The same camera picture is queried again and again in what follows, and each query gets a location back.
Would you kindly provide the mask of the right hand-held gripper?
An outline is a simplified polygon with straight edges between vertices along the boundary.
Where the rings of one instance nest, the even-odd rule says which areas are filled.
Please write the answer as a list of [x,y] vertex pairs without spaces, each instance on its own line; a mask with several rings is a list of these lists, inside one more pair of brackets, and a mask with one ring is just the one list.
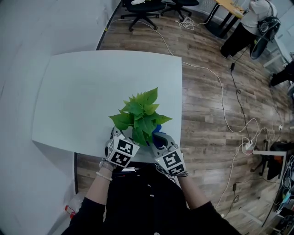
[[[186,175],[186,165],[183,159],[183,153],[178,148],[178,145],[174,139],[167,135],[161,134],[162,143],[167,148],[173,147],[173,150],[168,150],[161,154],[159,157],[155,158],[157,170],[165,175],[169,176],[185,176]],[[152,135],[153,142],[151,143],[151,149],[154,155],[160,154],[161,142],[156,134]]]

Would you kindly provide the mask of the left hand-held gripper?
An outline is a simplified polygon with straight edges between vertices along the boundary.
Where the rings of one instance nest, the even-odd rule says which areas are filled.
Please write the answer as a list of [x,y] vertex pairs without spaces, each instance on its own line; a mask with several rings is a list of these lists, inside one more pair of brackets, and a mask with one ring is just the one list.
[[126,168],[139,148],[131,139],[126,138],[120,130],[113,127],[110,139],[105,145],[105,156],[112,164]]

